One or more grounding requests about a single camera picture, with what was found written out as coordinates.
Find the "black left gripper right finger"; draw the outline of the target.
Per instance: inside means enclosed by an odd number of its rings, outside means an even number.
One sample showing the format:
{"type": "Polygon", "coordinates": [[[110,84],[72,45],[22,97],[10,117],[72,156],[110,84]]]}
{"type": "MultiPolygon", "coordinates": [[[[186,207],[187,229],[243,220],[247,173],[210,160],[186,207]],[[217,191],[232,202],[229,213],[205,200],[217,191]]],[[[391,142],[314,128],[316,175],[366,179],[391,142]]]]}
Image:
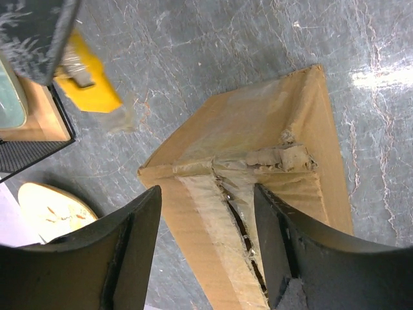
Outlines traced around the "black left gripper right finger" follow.
{"type": "Polygon", "coordinates": [[[308,309],[412,309],[412,248],[368,242],[331,228],[261,184],[254,211],[271,309],[293,279],[308,309]]]}

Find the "brown cardboard express box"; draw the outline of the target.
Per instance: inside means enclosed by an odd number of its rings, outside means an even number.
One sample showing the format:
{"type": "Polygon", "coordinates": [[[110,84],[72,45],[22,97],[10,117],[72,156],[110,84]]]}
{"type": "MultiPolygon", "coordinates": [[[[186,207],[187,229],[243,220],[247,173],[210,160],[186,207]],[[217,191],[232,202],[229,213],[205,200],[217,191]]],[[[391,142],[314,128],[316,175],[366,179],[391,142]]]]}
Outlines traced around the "brown cardboard express box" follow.
{"type": "Polygon", "coordinates": [[[268,309],[254,185],[352,234],[321,65],[210,97],[139,168],[214,309],[268,309]]]}

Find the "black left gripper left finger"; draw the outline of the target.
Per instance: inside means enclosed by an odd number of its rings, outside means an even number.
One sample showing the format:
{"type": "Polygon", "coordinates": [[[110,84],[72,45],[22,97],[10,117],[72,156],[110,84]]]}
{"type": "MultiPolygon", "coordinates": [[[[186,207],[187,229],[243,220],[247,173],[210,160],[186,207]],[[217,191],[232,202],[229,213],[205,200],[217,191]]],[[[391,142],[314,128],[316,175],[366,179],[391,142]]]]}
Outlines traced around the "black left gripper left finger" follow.
{"type": "Polygon", "coordinates": [[[143,309],[161,188],[49,243],[1,247],[2,309],[143,309]]]}

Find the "yellow utility knife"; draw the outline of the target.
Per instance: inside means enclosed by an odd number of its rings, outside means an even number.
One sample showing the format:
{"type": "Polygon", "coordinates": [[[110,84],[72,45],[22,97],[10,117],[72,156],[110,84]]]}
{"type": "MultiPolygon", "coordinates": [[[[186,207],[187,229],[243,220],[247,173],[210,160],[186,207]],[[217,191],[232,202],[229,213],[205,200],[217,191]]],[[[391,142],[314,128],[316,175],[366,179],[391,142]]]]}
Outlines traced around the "yellow utility knife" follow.
{"type": "Polygon", "coordinates": [[[102,62],[76,29],[64,48],[54,81],[81,111],[111,113],[122,105],[102,62]]]}

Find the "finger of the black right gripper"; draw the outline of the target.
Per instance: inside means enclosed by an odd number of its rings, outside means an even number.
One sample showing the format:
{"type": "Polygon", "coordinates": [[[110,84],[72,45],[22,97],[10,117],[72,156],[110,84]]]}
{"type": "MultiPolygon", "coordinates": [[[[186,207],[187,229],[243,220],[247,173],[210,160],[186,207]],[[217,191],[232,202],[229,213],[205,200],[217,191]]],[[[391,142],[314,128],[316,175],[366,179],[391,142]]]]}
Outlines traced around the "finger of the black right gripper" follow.
{"type": "Polygon", "coordinates": [[[16,74],[51,84],[80,6],[79,0],[1,1],[1,54],[16,74]]]}

